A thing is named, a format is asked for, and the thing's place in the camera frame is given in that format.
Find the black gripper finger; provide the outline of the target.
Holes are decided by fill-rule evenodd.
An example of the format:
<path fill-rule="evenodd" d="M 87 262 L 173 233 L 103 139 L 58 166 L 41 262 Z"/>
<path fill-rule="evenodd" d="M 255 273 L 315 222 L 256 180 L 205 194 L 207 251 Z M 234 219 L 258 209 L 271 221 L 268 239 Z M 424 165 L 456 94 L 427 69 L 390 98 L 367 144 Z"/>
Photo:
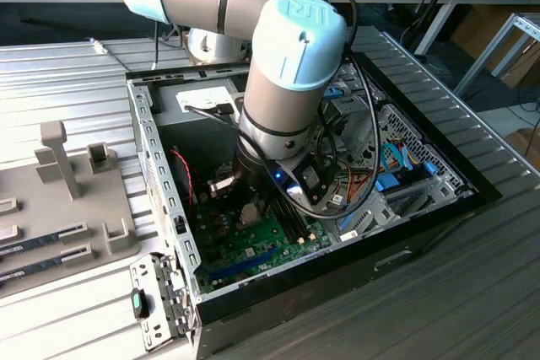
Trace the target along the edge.
<path fill-rule="evenodd" d="M 209 180 L 208 192 L 212 198 L 218 198 L 231 192 L 236 183 L 237 179 L 234 175 L 230 175 L 221 180 Z"/>

